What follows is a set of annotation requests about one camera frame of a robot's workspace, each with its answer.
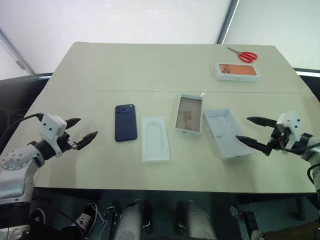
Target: white wall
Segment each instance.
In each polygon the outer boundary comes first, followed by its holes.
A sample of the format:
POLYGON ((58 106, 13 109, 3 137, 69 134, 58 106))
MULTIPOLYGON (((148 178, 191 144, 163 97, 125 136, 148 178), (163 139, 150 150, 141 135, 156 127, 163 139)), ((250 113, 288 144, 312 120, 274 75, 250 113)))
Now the white wall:
POLYGON ((294 68, 320 69, 320 0, 240 0, 225 44, 275 45, 294 68))
POLYGON ((36 73, 74 42, 214 44, 230 0, 1 0, 0 28, 36 73))
POLYGON ((15 77, 27 76, 27 71, 22 70, 0 44, 0 81, 15 77))

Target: scissors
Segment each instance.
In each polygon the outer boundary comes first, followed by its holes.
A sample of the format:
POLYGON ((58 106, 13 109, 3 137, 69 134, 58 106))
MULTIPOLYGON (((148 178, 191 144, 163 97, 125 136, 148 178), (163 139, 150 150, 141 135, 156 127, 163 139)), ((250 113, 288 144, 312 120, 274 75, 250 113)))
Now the scissors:
POLYGON ((237 53, 239 59, 245 63, 252 63, 254 60, 258 59, 258 55, 253 52, 249 52, 249 51, 241 52, 241 51, 237 51, 231 47, 227 47, 227 49, 237 53))

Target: shoelace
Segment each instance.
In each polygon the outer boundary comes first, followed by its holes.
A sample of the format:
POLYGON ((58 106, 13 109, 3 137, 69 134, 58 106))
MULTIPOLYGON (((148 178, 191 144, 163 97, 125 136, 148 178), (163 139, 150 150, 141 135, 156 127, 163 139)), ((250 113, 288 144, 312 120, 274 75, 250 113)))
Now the shoelace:
POLYGON ((82 228, 84 231, 86 231, 88 224, 90 222, 91 216, 81 213, 80 217, 78 217, 76 221, 77 224, 79 224, 80 228, 82 228))

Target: scissor handle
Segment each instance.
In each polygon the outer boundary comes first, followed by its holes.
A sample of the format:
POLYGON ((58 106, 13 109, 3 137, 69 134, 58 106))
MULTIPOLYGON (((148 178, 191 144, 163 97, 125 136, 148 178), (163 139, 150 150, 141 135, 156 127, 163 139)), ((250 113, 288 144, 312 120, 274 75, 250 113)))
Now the scissor handle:
POLYGON ((244 52, 241 52, 238 55, 238 57, 240 60, 244 61, 245 63, 252 63, 254 60, 258 58, 258 55, 253 52, 244 51, 244 52))

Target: black cable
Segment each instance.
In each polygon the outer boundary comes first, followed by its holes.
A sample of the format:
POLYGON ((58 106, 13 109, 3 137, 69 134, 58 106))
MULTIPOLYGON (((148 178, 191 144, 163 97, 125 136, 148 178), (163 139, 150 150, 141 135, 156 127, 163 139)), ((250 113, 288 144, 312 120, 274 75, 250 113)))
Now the black cable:
POLYGON ((80 225, 76 222, 76 219, 73 219, 72 217, 68 216, 67 214, 65 214, 63 211, 60 211, 58 208, 56 208, 55 206, 52 206, 51 204, 45 202, 44 200, 42 200, 37 194, 35 194, 33 192, 33 196, 35 197, 36 200, 38 200, 39 202, 41 202, 42 204, 46 205, 47 207, 51 208, 52 210, 56 211, 58 214, 64 216, 66 219, 68 219, 69 221, 71 221, 73 224, 75 224, 76 228, 79 230, 80 234, 81 234, 81 238, 82 240, 86 240, 87 238, 84 235, 83 229, 80 227, 80 225))
POLYGON ((311 167, 308 168, 308 170, 306 171, 306 174, 308 175, 309 180, 312 182, 312 184, 314 184, 314 180, 311 177, 311 170, 316 168, 316 167, 320 167, 320 163, 317 163, 315 165, 312 165, 311 167))
POLYGON ((310 146, 304 146, 304 147, 300 147, 300 148, 289 149, 289 148, 285 147, 284 142, 283 142, 282 139, 279 141, 279 143, 280 143, 281 150, 289 152, 289 153, 296 153, 296 152, 306 151, 306 150, 314 149, 314 148, 320 146, 320 142, 318 142, 318 143, 316 143, 314 145, 310 145, 310 146))
POLYGON ((33 117, 38 117, 39 118, 41 115, 42 115, 42 113, 35 113, 35 114, 30 115, 30 116, 23 117, 23 118, 15 121, 15 122, 13 122, 11 125, 9 125, 7 127, 7 129, 3 132, 3 134, 0 137, 0 147, 2 146, 2 144, 3 144, 3 142, 4 142, 4 140, 5 140, 5 138, 6 138, 6 136, 7 136, 7 134, 8 134, 10 129, 12 129, 17 124, 21 123, 24 120, 27 120, 27 119, 30 119, 30 118, 33 118, 33 117))

